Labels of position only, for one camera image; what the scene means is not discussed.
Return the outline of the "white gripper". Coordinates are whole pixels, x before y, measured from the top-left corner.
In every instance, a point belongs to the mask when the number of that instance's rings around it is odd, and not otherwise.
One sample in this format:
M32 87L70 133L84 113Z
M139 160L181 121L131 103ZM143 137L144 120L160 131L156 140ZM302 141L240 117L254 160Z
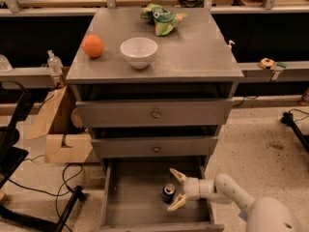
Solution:
M214 194L214 181L209 179L187 178L175 168L169 169L170 173L183 184L184 194L179 194L174 202L167 208L168 212L174 212L183 206L187 200L208 199Z

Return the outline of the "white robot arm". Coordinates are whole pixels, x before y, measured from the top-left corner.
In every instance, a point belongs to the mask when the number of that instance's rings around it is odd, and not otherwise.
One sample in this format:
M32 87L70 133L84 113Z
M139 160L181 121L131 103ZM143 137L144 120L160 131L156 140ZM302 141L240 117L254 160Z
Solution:
M228 174L219 173L210 180L187 177L174 168L169 171L183 186L183 193L167 208L169 212L178 210L188 200L234 202L246 218L246 232L305 232L288 206L272 197L254 198Z

